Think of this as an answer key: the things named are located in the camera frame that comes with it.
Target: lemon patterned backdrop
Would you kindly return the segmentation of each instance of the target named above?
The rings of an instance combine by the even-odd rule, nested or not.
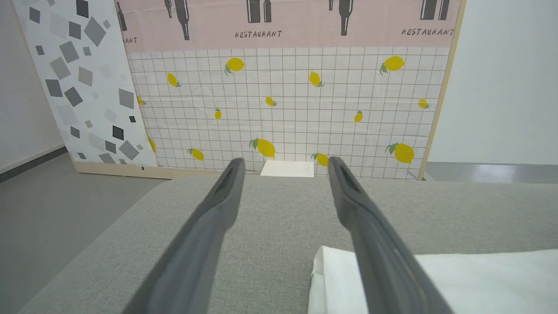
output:
[[[243,157],[340,156],[358,177],[415,179],[448,47],[317,47],[128,54],[161,167],[222,170]]]

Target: white cloth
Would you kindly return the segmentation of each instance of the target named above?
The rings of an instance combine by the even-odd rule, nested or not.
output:
[[[558,250],[417,255],[455,313],[558,313]],[[353,252],[314,257],[308,314],[368,314]]]

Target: gray fabric surface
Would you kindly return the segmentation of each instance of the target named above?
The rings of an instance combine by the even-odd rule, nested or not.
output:
[[[160,184],[20,313],[120,313],[215,180]],[[359,181],[415,254],[558,248],[558,185]],[[306,313],[320,245],[352,249],[326,178],[247,176],[209,313]]]

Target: lemon print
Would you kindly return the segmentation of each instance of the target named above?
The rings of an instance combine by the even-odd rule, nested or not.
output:
[[[180,87],[182,84],[180,84],[180,82],[176,79],[176,76],[168,73],[167,74],[167,80],[169,81],[169,84],[171,84],[174,87]]]
[[[204,154],[201,151],[199,151],[195,148],[189,149],[188,154],[194,156],[195,159],[198,159],[198,160],[201,160],[201,161],[204,160]]]
[[[250,141],[250,146],[254,149],[258,148],[259,152],[265,157],[275,158],[275,146],[264,139],[258,139]]]
[[[321,81],[320,76],[314,71],[310,72],[310,83],[315,87],[322,87],[325,85],[325,83]]]
[[[362,121],[362,111],[357,111],[357,115],[354,116],[354,122],[361,122]]]
[[[144,104],[147,104],[147,102],[144,101],[143,99],[141,99],[140,96],[136,96],[136,98],[138,99],[138,104],[140,104],[140,105],[142,105],[142,106],[143,106]]]
[[[271,107],[275,107],[277,105],[277,102],[273,101],[273,98],[271,97],[266,97],[266,104],[270,105]]]
[[[225,74],[229,75],[229,73],[232,73],[232,71],[238,72],[242,70],[242,68],[244,68],[245,65],[246,64],[244,63],[244,61],[238,58],[232,58],[225,65]]]
[[[428,102],[427,102],[426,99],[424,99],[424,98],[421,98],[421,99],[418,101],[418,106],[421,107],[422,109],[428,109],[428,108],[430,108],[430,105],[428,104]]]
[[[413,148],[407,144],[403,143],[395,143],[391,144],[390,146],[386,147],[386,151],[389,149],[389,154],[393,154],[395,151],[395,159],[397,159],[400,163],[410,164],[415,157],[415,152]]]
[[[147,140],[149,141],[149,144],[151,145],[151,149],[153,150],[154,153],[157,152],[157,148],[155,147],[155,142],[153,142],[153,140],[148,137]]]
[[[312,155],[312,158],[314,158],[314,160],[317,160],[320,165],[322,165],[324,167],[328,166],[329,158],[326,155],[316,153],[316,154]]]
[[[387,73],[387,70],[390,71],[397,71],[405,65],[405,61],[400,56],[392,56],[389,57],[384,63],[382,63],[382,67],[380,68],[380,74]]]

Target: wooden edge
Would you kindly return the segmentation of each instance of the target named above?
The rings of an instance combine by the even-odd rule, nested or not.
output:
[[[140,177],[140,178],[156,178],[156,179],[177,179],[181,177],[189,177],[192,175],[219,175],[219,171],[209,170],[186,170],[186,169],[169,169],[169,168],[154,168],[142,167],[136,165],[120,165],[120,164],[97,164],[97,163],[82,163],[74,161],[75,170],[79,173],[90,174],[106,174],[106,175],[120,175],[123,177]]]
[[[426,150],[424,152],[424,157],[422,158],[422,164],[420,170],[418,171],[419,176],[418,181],[422,181],[424,172],[426,171],[426,163],[428,162],[428,155],[430,154],[430,148],[432,147],[432,141],[434,140],[434,134],[436,133],[436,126],[438,126],[438,119],[440,118],[440,112],[444,104],[444,97],[446,96],[446,90],[448,88],[448,81],[450,79],[451,68],[453,66],[453,60],[455,57],[455,51],[457,50],[457,43],[459,41],[459,34],[461,33],[461,23],[463,22],[463,16],[465,15],[465,6],[467,0],[461,0],[461,5],[459,6],[459,13],[457,15],[457,22],[455,24],[455,35],[453,41],[451,42],[450,54],[448,58],[448,66],[446,67],[446,73],[444,74],[444,81],[442,82],[442,90],[440,91],[440,98],[438,98],[438,105],[436,107],[436,112],[434,113],[434,120],[432,121],[432,128],[430,129],[430,134],[428,136],[428,142],[426,143]]]

